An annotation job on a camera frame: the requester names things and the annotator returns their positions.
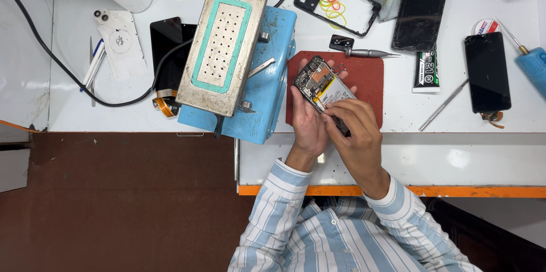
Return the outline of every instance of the blue striped shirt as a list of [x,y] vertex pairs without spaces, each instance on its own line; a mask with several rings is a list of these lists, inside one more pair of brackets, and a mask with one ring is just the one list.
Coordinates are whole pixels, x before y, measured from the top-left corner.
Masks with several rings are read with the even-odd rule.
[[228,271],[479,271],[396,179],[383,199],[321,210],[302,207],[310,177],[275,162]]

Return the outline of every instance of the black glue tube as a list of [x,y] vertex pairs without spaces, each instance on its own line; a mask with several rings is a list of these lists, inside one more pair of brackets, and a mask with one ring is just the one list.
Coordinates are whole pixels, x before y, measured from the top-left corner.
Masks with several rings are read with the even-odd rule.
[[440,80],[438,79],[438,62],[436,50],[429,52],[417,52],[417,69],[413,93],[439,92]]

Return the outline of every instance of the precision screwdriver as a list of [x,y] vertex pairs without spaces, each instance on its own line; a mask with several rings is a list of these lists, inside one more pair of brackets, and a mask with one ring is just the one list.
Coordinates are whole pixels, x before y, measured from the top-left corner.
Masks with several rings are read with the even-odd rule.
[[358,58],[380,58],[388,57],[389,55],[399,55],[394,53],[388,53],[379,50],[367,50],[367,49],[351,49],[347,47],[345,50],[345,56],[348,57],[358,57]]
[[514,35],[497,18],[502,28],[510,35],[510,37],[518,44],[518,49],[522,52],[515,58],[516,64],[523,69],[527,77],[533,82],[533,85],[538,89],[542,98],[546,99],[546,52],[541,47],[528,51],[525,46],[520,44]]

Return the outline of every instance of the orange table edge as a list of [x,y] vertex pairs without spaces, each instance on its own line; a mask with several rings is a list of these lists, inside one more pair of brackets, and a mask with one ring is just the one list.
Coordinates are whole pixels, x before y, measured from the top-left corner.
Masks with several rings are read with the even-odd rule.
[[25,127],[21,127],[19,125],[16,125],[16,124],[12,124],[12,123],[9,123],[9,122],[6,122],[6,121],[3,121],[0,119],[0,124],[4,124],[4,125],[8,125],[8,126],[12,126],[14,128],[17,128],[17,129],[22,129],[22,130],[26,130],[26,131],[29,131],[29,132],[39,132],[37,130],[32,130],[32,129],[28,129],[28,128],[25,128]]
[[[257,195],[262,186],[239,186],[239,195]],[[421,197],[546,198],[546,187],[526,186],[407,186]],[[305,195],[362,196],[357,186],[308,186]]]

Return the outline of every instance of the man's right hand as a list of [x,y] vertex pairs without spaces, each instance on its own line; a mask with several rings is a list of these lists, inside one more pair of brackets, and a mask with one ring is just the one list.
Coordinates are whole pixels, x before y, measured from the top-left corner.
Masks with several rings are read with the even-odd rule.
[[[377,127],[370,104],[356,99],[344,99],[326,105],[321,115],[324,129],[345,166],[358,186],[372,199],[382,199],[389,192],[390,176],[381,167],[381,141],[383,136]],[[331,116],[345,122],[351,136],[345,137]]]

